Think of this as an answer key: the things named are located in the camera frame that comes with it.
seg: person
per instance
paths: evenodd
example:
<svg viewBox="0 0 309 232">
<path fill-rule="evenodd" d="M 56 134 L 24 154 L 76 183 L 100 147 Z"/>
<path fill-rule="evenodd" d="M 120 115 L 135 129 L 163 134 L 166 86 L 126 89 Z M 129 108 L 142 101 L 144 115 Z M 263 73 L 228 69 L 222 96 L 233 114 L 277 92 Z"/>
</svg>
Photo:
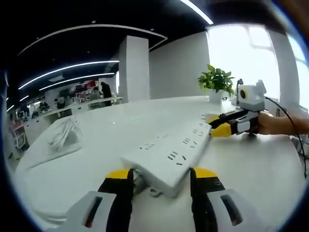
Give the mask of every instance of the person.
<svg viewBox="0 0 309 232">
<path fill-rule="evenodd" d="M 309 134 L 309 119 L 290 116 L 299 134 Z M 288 117 L 274 117 L 265 112 L 258 116 L 259 134 L 296 135 L 294 125 Z"/>
<path fill-rule="evenodd" d="M 63 97 L 59 97 L 59 98 L 55 98 L 55 105 L 57 109 L 63 109 L 66 107 L 65 102 L 64 102 L 64 98 Z"/>
<path fill-rule="evenodd" d="M 111 98 L 112 92 L 110 86 L 103 81 L 101 82 L 101 86 L 102 86 L 103 98 Z M 111 106 L 112 101 L 106 101 L 105 104 L 106 106 Z"/>
<path fill-rule="evenodd" d="M 100 98 L 100 92 L 98 91 L 98 87 L 94 87 L 92 93 L 89 96 L 90 100 L 96 100 Z"/>
</svg>

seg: white table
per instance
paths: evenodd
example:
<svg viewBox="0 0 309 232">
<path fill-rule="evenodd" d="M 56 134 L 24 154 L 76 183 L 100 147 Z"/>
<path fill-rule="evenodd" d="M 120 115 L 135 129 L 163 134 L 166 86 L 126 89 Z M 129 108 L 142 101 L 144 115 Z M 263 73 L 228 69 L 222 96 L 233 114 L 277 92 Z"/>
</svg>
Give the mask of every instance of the white table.
<svg viewBox="0 0 309 232">
<path fill-rule="evenodd" d="M 54 161 L 24 169 L 46 154 L 46 136 L 56 121 L 29 148 L 16 170 L 23 179 L 21 194 L 40 210 L 65 212 L 90 190 L 97 190 L 109 172 L 122 168 L 120 157 L 158 134 L 201 118 L 226 112 L 228 102 L 216 106 L 205 97 L 184 97 L 127 103 L 76 115 L 84 134 L 83 148 Z M 233 188 L 257 209 L 267 225 L 280 226 L 292 213 L 306 186 L 298 155 L 287 136 L 247 135 L 212 138 L 199 167 L 215 171 L 226 189 Z M 42 228 L 55 227 L 36 217 Z M 130 231 L 195 231 L 189 179 L 178 198 L 136 197 Z"/>
<path fill-rule="evenodd" d="M 19 127 L 24 127 L 25 134 L 29 145 L 32 145 L 34 141 L 45 131 L 50 125 L 59 119 L 60 113 L 68 111 L 68 115 L 76 115 L 85 111 L 91 110 L 90 105 L 107 102 L 107 101 L 119 101 L 122 97 L 111 97 L 104 99 L 97 99 L 93 101 L 86 101 L 80 104 L 73 103 L 63 109 L 51 110 L 41 114 L 39 117 L 30 119 Z"/>
</svg>

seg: power cord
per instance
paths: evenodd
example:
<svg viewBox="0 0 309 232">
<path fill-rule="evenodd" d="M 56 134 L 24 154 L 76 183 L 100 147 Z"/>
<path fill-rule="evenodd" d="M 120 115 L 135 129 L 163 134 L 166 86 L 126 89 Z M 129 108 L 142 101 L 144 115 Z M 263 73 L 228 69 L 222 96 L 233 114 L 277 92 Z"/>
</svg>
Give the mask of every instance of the power cord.
<svg viewBox="0 0 309 232">
<path fill-rule="evenodd" d="M 301 141 L 301 138 L 300 138 L 300 135 L 299 135 L 299 133 L 298 133 L 298 130 L 297 130 L 297 127 L 296 127 L 296 125 L 295 125 L 295 123 L 293 122 L 293 120 L 291 119 L 291 117 L 289 116 L 289 114 L 286 112 L 286 110 L 282 107 L 282 106 L 280 106 L 278 103 L 276 103 L 274 100 L 272 100 L 271 98 L 269 98 L 269 97 L 265 97 L 265 99 L 267 99 L 267 100 L 270 100 L 272 103 L 274 103 L 276 106 L 278 106 L 284 113 L 285 113 L 285 115 L 289 118 L 289 120 L 291 121 L 291 123 L 292 123 L 292 125 L 293 125 L 293 127 L 294 127 L 294 130 L 295 130 L 295 132 L 296 132 L 296 134 L 297 134 L 297 137 L 298 137 L 298 139 L 299 139 L 299 143 L 300 143 L 300 146 L 301 146 L 301 150 L 302 150 L 302 158 L 303 158 L 303 161 L 304 161 L 304 177 L 305 177 L 305 179 L 307 178 L 307 165 L 306 165 L 306 156 L 305 156 L 305 150 L 304 150 L 304 147 L 303 147 L 303 142 Z"/>
</svg>

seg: curved ceiling light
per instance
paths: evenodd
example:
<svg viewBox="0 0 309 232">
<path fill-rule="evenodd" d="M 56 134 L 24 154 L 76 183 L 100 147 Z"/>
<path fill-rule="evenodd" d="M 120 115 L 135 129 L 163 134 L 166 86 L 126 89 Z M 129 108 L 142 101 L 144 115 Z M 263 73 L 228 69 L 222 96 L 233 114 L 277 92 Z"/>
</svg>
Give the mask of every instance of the curved ceiling light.
<svg viewBox="0 0 309 232">
<path fill-rule="evenodd" d="M 184 4 L 186 4 L 188 7 L 190 7 L 192 10 L 194 10 L 199 16 L 201 16 L 207 23 L 209 24 L 213 24 L 213 21 L 207 16 L 205 15 L 204 12 L 202 12 L 197 6 L 195 6 L 192 2 L 190 2 L 189 0 L 180 0 L 182 1 Z"/>
<path fill-rule="evenodd" d="M 41 76 L 38 76 L 34 79 L 32 79 L 31 81 L 28 81 L 27 83 L 23 84 L 21 87 L 19 87 L 18 89 L 22 89 L 23 87 L 29 85 L 30 83 L 44 77 L 44 76 L 47 76 L 49 74 L 52 74 L 52 73 L 56 73 L 58 71 L 62 71 L 62 70 L 65 70 L 65 69 L 70 69 L 70 68 L 74 68 L 74 67 L 78 67 L 78 66 L 83 66 L 83 65 L 89 65 L 89 64 L 103 64 L 103 63 L 119 63 L 118 60 L 107 60 L 107 61 L 95 61 L 95 62 L 88 62 L 88 63 L 83 63 L 83 64 L 75 64 L 75 65 L 71 65 L 71 66 L 68 66 L 68 67 L 64 67 L 64 68 L 61 68 L 61 69 L 57 69 L 57 70 L 54 70 L 54 71 L 51 71 L 51 72 L 48 72 L 48 73 L 45 73 Z"/>
<path fill-rule="evenodd" d="M 29 95 L 27 95 L 27 96 L 25 96 L 25 97 L 23 97 L 22 99 L 20 99 L 19 101 L 23 101 L 24 99 L 26 99 L 26 98 L 28 98 L 29 97 Z"/>
<path fill-rule="evenodd" d="M 12 105 L 9 109 L 6 110 L 6 112 L 9 112 L 9 110 L 11 110 L 14 107 L 14 105 Z"/>
<path fill-rule="evenodd" d="M 52 87 L 52 86 L 56 86 L 56 85 L 59 85 L 59 84 L 68 82 L 68 81 L 74 81 L 74 80 L 78 80 L 78 79 L 82 79 L 82 78 L 87 78 L 87 77 L 93 77 L 93 76 L 104 76 L 104 75 L 114 75 L 114 74 L 115 74 L 115 73 L 113 73 L 113 72 L 109 72 L 109 73 L 101 73 L 101 74 L 95 74 L 95 75 L 89 75 L 89 76 L 76 77 L 76 78 L 73 78 L 73 79 L 70 79 L 70 80 L 60 81 L 60 82 L 55 83 L 55 84 L 53 84 L 53 85 L 46 86 L 46 87 L 44 87 L 44 88 L 41 88 L 40 91 L 43 90 L 43 89 Z"/>
<path fill-rule="evenodd" d="M 36 44 L 39 41 L 42 41 L 48 37 L 51 37 L 53 35 L 57 35 L 60 34 L 62 32 L 66 32 L 69 30 L 76 30 L 76 29 L 82 29 L 82 28 L 122 28 L 122 29 L 130 29 L 130 30 L 137 30 L 140 32 L 145 32 L 151 35 L 156 35 L 159 36 L 161 38 L 163 38 L 162 41 L 160 41 L 159 43 L 155 44 L 154 46 L 152 46 L 149 50 L 151 50 L 152 48 L 158 46 L 159 44 L 163 43 L 165 40 L 167 40 L 168 38 L 164 35 L 160 35 L 158 33 L 149 31 L 149 30 L 144 30 L 144 29 L 140 29 L 140 28 L 134 28 L 134 27 L 129 27 L 129 26 L 123 26 L 123 25 L 114 25 L 114 24 L 90 24 L 90 25 L 82 25 L 82 26 L 76 26 L 76 27 L 72 27 L 72 28 L 66 28 L 66 29 L 62 29 L 62 30 L 58 30 L 55 31 L 53 33 L 50 33 L 48 35 L 43 36 L 42 38 L 37 39 L 36 41 L 34 41 L 33 43 L 31 43 L 29 46 L 25 47 L 20 53 L 18 53 L 18 56 L 20 54 L 22 54 L 24 51 L 26 51 L 28 48 L 30 48 L 31 46 L 33 46 L 34 44 Z"/>
</svg>

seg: power strip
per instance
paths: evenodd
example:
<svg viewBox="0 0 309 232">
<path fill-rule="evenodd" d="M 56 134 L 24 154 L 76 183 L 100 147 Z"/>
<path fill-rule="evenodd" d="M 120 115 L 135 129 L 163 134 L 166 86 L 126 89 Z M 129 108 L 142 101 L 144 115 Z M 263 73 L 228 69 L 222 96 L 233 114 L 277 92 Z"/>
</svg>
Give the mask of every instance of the power strip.
<svg viewBox="0 0 309 232">
<path fill-rule="evenodd" d="M 211 126 L 202 120 L 181 125 L 123 156 L 123 163 L 140 172 L 149 186 L 175 197 L 181 181 L 200 158 L 210 132 Z"/>
</svg>

